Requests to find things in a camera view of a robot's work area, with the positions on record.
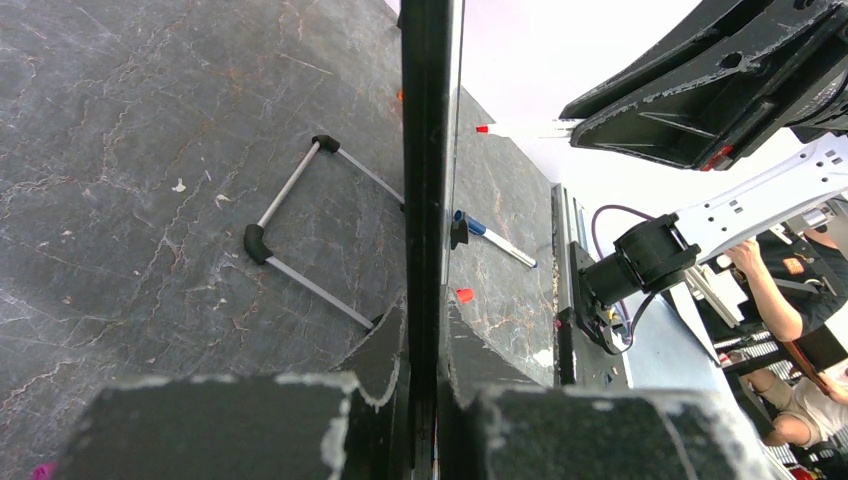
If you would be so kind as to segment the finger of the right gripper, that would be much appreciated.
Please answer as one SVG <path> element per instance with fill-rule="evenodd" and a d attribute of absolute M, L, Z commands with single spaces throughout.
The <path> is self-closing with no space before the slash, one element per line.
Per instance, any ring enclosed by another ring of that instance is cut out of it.
<path fill-rule="evenodd" d="M 701 1 L 670 32 L 623 70 L 567 104 L 561 120 L 586 119 L 740 32 L 772 1 Z"/>
<path fill-rule="evenodd" d="M 847 5 L 772 1 L 706 52 L 581 120 L 570 143 L 685 170 L 730 168 L 787 128 L 847 132 Z"/>

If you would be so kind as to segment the red marker cap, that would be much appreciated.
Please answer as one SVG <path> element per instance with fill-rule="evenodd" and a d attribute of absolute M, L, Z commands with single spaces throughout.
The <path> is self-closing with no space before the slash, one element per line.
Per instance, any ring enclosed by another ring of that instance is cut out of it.
<path fill-rule="evenodd" d="M 456 290 L 456 294 L 461 304 L 467 304 L 475 298 L 475 293 L 470 288 L 459 288 Z"/>

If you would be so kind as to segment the red whiteboard marker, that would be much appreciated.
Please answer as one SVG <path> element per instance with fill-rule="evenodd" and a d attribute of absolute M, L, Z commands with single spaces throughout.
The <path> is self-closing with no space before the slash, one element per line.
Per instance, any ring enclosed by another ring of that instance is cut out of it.
<path fill-rule="evenodd" d="M 548 120 L 533 122 L 500 122 L 479 125 L 475 132 L 503 138 L 569 138 L 581 120 Z"/>

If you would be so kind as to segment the white whiteboard black frame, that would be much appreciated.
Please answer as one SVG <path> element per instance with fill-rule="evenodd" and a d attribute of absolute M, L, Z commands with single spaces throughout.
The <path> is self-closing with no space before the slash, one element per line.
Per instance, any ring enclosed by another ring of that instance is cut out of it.
<path fill-rule="evenodd" d="M 257 444 L 229 479 L 464 479 L 464 409 L 440 408 L 440 339 L 451 300 L 449 203 L 463 3 L 405 1 L 402 12 L 408 393 L 379 410 L 337 365 L 259 382 Z"/>

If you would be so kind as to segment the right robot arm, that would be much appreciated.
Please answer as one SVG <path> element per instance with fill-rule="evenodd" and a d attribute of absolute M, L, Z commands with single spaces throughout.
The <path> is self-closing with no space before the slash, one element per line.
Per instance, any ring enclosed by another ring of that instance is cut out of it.
<path fill-rule="evenodd" d="M 568 104 L 573 147 L 725 171 L 782 128 L 801 150 L 713 198 L 643 221 L 593 261 L 569 246 L 561 321 L 615 352 L 610 309 L 847 188 L 847 5 L 703 1 L 624 70 Z"/>

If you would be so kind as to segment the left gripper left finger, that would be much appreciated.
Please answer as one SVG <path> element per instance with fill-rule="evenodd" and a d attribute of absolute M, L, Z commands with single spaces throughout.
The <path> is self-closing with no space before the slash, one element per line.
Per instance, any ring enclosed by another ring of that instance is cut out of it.
<path fill-rule="evenodd" d="M 398 294 L 375 328 L 337 365 L 359 382 L 365 403 L 375 410 L 408 393 L 407 295 Z"/>

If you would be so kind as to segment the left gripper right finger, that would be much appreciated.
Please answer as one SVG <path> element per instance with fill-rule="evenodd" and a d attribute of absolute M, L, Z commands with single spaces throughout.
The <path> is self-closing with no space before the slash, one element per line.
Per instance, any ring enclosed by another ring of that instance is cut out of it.
<path fill-rule="evenodd" d="M 440 339 L 440 408 L 468 408 L 483 391 L 542 392 L 545 387 L 507 361 L 464 319 L 456 301 L 445 304 Z"/>

